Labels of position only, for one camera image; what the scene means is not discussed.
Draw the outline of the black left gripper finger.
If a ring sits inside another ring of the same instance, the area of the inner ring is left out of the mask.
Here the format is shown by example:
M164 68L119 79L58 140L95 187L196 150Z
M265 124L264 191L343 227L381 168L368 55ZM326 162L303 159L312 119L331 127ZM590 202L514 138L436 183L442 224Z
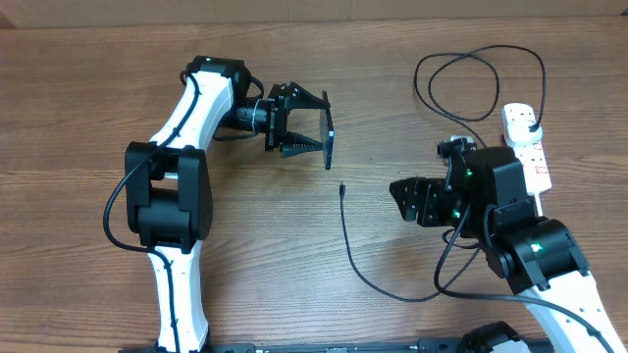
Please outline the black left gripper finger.
M295 82L288 86L288 109L289 110L327 110L330 103L319 98Z
M302 153L317 152L323 150L323 144L311 137L289 131L280 143L282 158L293 157Z

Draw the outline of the Samsung Galaxy S24+ smartphone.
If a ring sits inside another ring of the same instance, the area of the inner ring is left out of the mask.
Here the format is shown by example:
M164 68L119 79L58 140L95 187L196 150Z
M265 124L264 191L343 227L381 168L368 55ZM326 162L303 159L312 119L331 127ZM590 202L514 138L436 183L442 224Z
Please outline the Samsung Galaxy S24+ smartphone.
M333 161L333 149L335 141L335 130L333 124L333 118L331 113L331 103L329 101L328 92L322 91L323 101L328 104L328 107L321 111L320 114L320 135L321 135L321 150L323 153L323 162L326 170L332 167Z

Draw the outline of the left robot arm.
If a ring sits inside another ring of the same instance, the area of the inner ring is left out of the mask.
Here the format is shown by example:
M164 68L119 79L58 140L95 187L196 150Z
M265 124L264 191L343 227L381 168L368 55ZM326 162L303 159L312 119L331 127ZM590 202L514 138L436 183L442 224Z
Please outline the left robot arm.
M183 96L166 124L125 153L127 218L156 278L161 328L156 352L207 352L200 255L213 220L206 160L218 130L228 141L265 137L288 158L321 152L332 163L334 128L327 94L295 82L265 90L242 60L197 56L181 72Z

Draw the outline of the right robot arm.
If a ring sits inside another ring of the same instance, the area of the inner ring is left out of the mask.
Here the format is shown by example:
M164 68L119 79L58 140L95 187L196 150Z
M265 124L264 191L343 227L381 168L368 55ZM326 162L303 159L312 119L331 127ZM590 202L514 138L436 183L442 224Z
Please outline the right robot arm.
M402 179L390 192L405 220L476 239L511 290L459 298L524 304L557 352L624 351L583 251L566 225L537 214L514 151L472 151L450 142L438 151L447 161L445 177Z

